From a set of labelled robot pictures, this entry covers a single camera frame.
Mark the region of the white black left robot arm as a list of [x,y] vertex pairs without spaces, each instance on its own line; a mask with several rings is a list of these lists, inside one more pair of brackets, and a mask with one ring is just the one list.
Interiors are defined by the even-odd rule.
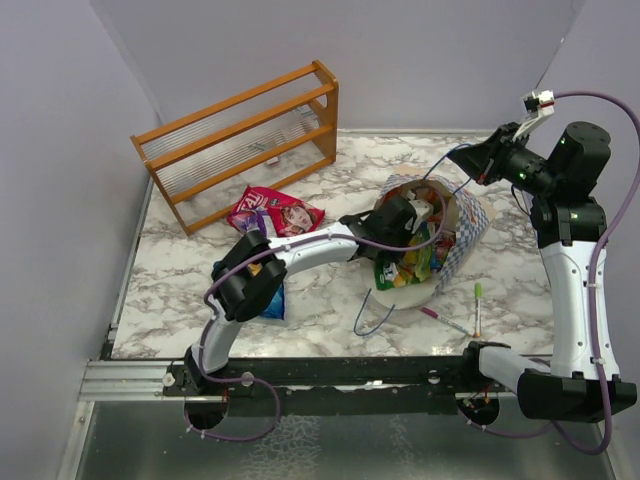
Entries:
[[185,354],[186,382],[206,395],[220,385],[221,369],[242,325],[258,316],[292,275],[359,259],[401,257],[409,250],[417,211],[395,196],[370,211],[345,215],[330,226],[292,237],[250,231],[213,269],[204,295],[210,319]]

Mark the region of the blue checkered paper bag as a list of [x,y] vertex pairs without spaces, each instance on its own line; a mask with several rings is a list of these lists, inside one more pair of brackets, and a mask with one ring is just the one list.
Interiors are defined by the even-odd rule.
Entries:
[[382,206],[396,197],[407,200],[409,191],[415,191],[434,206],[428,220],[413,233],[410,244],[416,246],[426,241],[433,244],[444,232],[454,233],[456,243],[439,274],[423,283],[380,291],[376,289],[374,281],[376,262],[362,273],[367,288],[365,300],[373,300],[391,312],[421,307],[441,294],[462,268],[495,216],[490,205],[464,185],[455,184],[436,174],[433,169],[421,173],[412,167],[399,167],[387,178],[375,205]]

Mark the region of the red pink snack bag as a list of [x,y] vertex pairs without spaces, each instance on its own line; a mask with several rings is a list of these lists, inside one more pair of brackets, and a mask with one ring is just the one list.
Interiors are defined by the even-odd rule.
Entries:
[[229,216],[234,212],[257,208],[268,212],[276,230],[275,237],[309,233],[314,231],[325,217],[324,210],[300,199],[270,188],[249,186],[227,216],[227,222],[231,225]]

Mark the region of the purple snack bag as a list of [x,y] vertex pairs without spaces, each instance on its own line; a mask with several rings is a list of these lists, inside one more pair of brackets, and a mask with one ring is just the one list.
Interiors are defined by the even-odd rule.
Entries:
[[276,230],[268,212],[262,208],[239,210],[229,216],[231,225],[240,233],[260,231],[265,237],[276,236]]

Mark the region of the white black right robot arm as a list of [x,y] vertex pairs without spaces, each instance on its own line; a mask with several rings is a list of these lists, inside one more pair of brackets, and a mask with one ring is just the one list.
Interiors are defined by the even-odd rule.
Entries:
[[610,135],[589,122],[572,122],[543,158],[500,126],[482,143],[455,150],[451,159],[472,180],[507,180],[532,197],[529,213],[550,284],[554,346],[549,365],[505,344],[471,342],[459,367],[461,383],[481,391],[494,380],[516,394],[529,419],[597,423],[637,401],[612,352],[604,298],[606,252],[598,247],[607,221],[591,192],[606,166]]

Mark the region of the small blue snack packet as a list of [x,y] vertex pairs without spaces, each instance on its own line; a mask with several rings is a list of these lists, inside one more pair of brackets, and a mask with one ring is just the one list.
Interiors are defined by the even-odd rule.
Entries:
[[445,261],[449,251],[456,243],[456,235],[454,233],[443,234],[435,244],[435,254],[438,259]]

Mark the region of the blue gummy snack bag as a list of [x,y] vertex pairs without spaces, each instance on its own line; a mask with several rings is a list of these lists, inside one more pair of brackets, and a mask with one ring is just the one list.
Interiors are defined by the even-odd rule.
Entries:
[[[250,271],[253,277],[258,277],[262,269],[263,269],[262,265],[258,263],[250,263],[248,265],[248,270]],[[263,319],[269,319],[269,320],[284,321],[285,309],[286,309],[285,288],[284,288],[283,282],[280,282],[278,284],[277,289],[274,292],[274,295],[269,301],[269,304],[260,313],[259,317]]]

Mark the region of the green snack bag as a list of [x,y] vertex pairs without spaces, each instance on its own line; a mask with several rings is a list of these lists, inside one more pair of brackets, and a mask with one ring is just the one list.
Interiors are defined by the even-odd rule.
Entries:
[[435,278],[446,262],[436,257],[435,244],[443,234],[447,233],[449,232],[439,235],[433,244],[404,253],[398,261],[377,260],[374,268],[376,289],[386,291]]

